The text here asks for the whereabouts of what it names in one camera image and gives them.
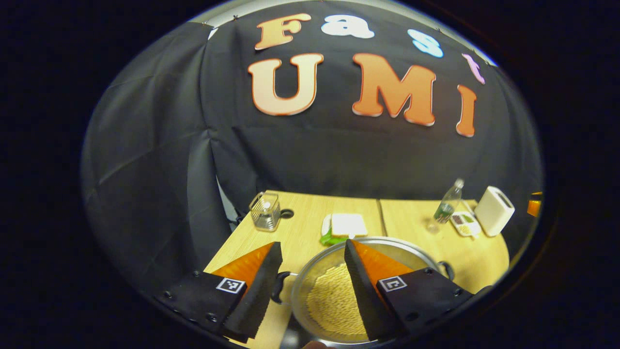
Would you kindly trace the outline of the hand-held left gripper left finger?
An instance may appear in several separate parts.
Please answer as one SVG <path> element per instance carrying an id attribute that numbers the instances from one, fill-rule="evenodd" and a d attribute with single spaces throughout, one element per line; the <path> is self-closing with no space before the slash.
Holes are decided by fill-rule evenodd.
<path id="1" fill-rule="evenodd" d="M 155 299 L 202 331 L 246 343 L 261 326 L 282 261 L 273 241 L 215 271 L 194 271 Z"/>

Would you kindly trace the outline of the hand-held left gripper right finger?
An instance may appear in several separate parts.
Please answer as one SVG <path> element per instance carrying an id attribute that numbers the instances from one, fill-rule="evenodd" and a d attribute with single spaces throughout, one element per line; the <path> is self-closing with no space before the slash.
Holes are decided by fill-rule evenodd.
<path id="1" fill-rule="evenodd" d="M 358 240 L 346 241 L 344 260 L 370 340 L 421 335 L 474 298 L 436 268 L 408 267 Z"/>

